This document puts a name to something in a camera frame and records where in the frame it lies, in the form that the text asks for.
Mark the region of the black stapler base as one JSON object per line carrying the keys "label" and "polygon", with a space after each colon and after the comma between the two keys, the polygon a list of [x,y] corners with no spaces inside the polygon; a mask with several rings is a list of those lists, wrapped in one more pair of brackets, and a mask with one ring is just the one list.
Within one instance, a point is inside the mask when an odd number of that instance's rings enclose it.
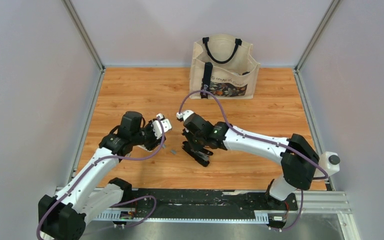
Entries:
{"label": "black stapler base", "polygon": [[205,148],[193,150],[187,141],[182,142],[182,149],[203,167],[207,167],[210,164],[209,158],[214,154]]}

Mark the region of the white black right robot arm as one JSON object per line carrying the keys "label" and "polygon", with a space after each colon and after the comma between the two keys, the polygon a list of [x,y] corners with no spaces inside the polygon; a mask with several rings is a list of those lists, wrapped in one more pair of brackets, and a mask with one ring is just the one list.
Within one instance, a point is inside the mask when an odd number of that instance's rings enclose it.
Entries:
{"label": "white black right robot arm", "polygon": [[270,183],[265,195],[269,208],[279,209],[295,190],[310,189],[319,157],[301,135],[271,137],[223,121],[212,124],[191,110],[177,113],[176,118],[184,127],[183,150],[203,167],[209,165],[213,149],[249,153],[279,164],[282,174]]}

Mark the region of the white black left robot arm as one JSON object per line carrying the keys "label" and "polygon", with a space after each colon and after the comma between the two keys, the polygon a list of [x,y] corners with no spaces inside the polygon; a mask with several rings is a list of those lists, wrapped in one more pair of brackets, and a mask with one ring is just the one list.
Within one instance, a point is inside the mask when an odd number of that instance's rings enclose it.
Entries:
{"label": "white black left robot arm", "polygon": [[132,184],[115,177],[99,191],[101,180],[121,161],[132,161],[133,148],[138,146],[155,156],[162,148],[172,124],[163,114],[145,122],[137,111],[127,111],[100,141],[88,163],[71,181],[53,196],[45,194],[38,202],[39,240],[79,240],[87,225],[111,207],[136,206]]}

